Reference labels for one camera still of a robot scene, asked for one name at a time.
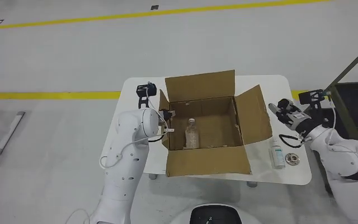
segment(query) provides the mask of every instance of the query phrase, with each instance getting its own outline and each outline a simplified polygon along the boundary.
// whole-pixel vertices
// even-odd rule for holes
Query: metal nut
[[[300,163],[298,155],[290,152],[285,156],[286,162],[291,166],[297,166]]]

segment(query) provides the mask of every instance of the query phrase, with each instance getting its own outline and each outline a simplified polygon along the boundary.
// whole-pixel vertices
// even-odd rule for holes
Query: cardboard
[[[163,145],[167,176],[250,174],[244,145],[272,136],[260,86],[234,96],[235,71],[166,78],[168,99],[160,90],[159,109],[175,110]],[[185,129],[195,118],[197,149],[185,148]]]

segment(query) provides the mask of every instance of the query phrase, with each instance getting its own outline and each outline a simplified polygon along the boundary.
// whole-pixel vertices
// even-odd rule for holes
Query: cable
[[[287,141],[285,141],[284,138],[290,138],[290,139],[293,139],[293,140],[299,140],[298,138],[293,137],[293,136],[287,136],[287,135],[285,135],[285,134],[279,134],[279,138],[282,140],[283,143],[285,143],[287,146],[289,146],[289,147],[291,147],[291,148],[299,148],[299,147],[301,147],[301,146],[304,144],[304,142],[305,142],[305,140],[303,139],[303,140],[300,142],[299,145],[293,146],[293,145],[289,144]]]
[[[147,93],[147,99],[148,99],[150,105],[152,106],[152,109],[159,115],[160,119],[164,122],[165,127],[168,128],[167,122],[164,120],[164,118],[161,116],[161,114],[155,109],[155,107],[153,106],[151,100],[149,99],[149,96],[148,96],[148,88],[147,88],[146,93]],[[106,166],[106,165],[104,165],[104,164],[102,163],[102,159],[103,159],[103,158],[107,158],[107,156],[102,156],[102,157],[100,158],[100,165],[101,165],[103,168],[106,168],[106,169],[112,168],[112,167],[114,167],[115,165],[117,165],[118,162],[122,159],[123,150],[124,150],[125,148],[127,148],[127,146],[129,146],[129,145],[131,145],[131,144],[134,144],[134,143],[136,143],[136,142],[141,142],[141,141],[146,140],[146,139],[149,139],[149,138],[153,138],[153,137],[160,136],[159,139],[152,140],[152,141],[148,141],[148,142],[157,142],[157,141],[161,140],[166,133],[168,133],[168,132],[167,132],[167,131],[164,131],[163,134],[158,134],[158,135],[156,135],[156,136],[151,136],[151,137],[145,137],[145,138],[136,140],[136,141],[134,141],[134,142],[130,142],[130,143],[126,144],[126,145],[122,148],[122,150],[116,155],[117,161],[116,161],[113,165]]]
[[[331,138],[332,138],[332,134],[334,132],[334,129],[336,127],[336,121],[337,121],[337,116],[336,116],[336,110],[335,108],[333,107],[333,104],[332,104],[332,98],[331,96],[328,97],[328,100],[329,100],[329,104],[333,110],[333,128],[331,129],[331,133],[329,134],[329,139],[328,139],[328,142],[327,142],[327,145],[329,146],[329,144],[331,143]]]
[[[86,216],[87,216],[88,224],[91,224],[90,216],[89,216],[88,212],[87,212],[85,209],[83,209],[83,208],[77,208],[75,211],[73,211],[73,212],[69,215],[69,217],[66,219],[65,224],[67,224],[68,221],[69,221],[69,219],[73,216],[73,214],[75,214],[75,213],[78,212],[78,211],[83,211],[83,212],[86,214]]]
[[[150,100],[150,98],[149,98],[149,96],[148,96],[148,89],[147,89],[147,91],[146,91],[145,93],[147,94],[147,99],[148,99],[148,101],[149,101],[149,104],[152,106],[152,109],[157,112],[157,114],[158,114],[158,116],[160,117],[160,119],[161,119],[161,120],[164,122],[164,124],[166,125],[166,128],[168,128],[167,122],[164,120],[164,118],[161,116],[161,114],[156,110],[156,108],[155,108],[154,105],[152,104],[152,102],[151,102],[151,100]]]
[[[158,142],[158,141],[162,140],[163,137],[164,137],[164,136],[161,136],[160,138],[158,138],[158,139],[156,139],[156,140],[148,140],[148,142]]]
[[[348,149],[348,151],[334,151],[333,149],[329,148],[329,146],[331,146],[330,144],[331,144],[332,134],[333,134],[333,132],[335,131],[335,127],[336,127],[337,115],[336,115],[336,110],[335,110],[335,108],[334,108],[334,106],[333,106],[333,104],[332,104],[332,98],[331,98],[331,96],[328,96],[328,101],[329,101],[329,105],[331,106],[331,108],[332,108],[332,110],[333,110],[333,127],[332,127],[332,129],[331,129],[331,132],[330,132],[330,134],[329,134],[329,138],[328,138],[328,141],[327,141],[328,149],[329,149],[331,152],[354,153],[354,154],[356,154],[356,156],[358,157],[358,150],[353,151],[353,150],[351,150],[350,148],[347,148],[347,147],[345,147],[345,146],[341,146],[341,147],[344,147],[344,148]]]
[[[152,104],[150,98],[149,98],[149,95],[148,95],[148,88],[147,88],[147,91],[146,91],[146,94],[147,94],[147,99],[149,101],[149,104],[151,105],[152,109],[155,110],[157,112],[157,114],[159,115],[160,119],[164,122],[165,124],[165,128],[168,128],[168,124],[167,122],[165,121],[165,119],[161,116],[161,114],[155,109],[154,105]],[[162,140],[162,138],[164,137],[164,135],[168,133],[167,131],[164,130],[163,134],[161,134],[161,137],[156,139],[156,140],[148,140],[148,142],[158,142],[160,140]]]

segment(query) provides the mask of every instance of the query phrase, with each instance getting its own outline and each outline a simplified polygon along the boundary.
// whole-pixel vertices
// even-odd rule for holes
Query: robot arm
[[[352,223],[358,223],[358,141],[343,139],[335,129],[317,124],[288,99],[268,107],[319,153],[337,204]]]
[[[149,153],[148,138],[158,133],[159,117],[150,108],[118,117],[117,137],[105,164],[105,186],[91,223],[130,224],[134,194]]]

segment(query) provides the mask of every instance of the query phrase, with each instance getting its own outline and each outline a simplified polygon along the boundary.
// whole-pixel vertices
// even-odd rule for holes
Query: clear plastic bottle
[[[199,133],[196,128],[195,119],[190,118],[185,130],[186,148],[199,148]]]

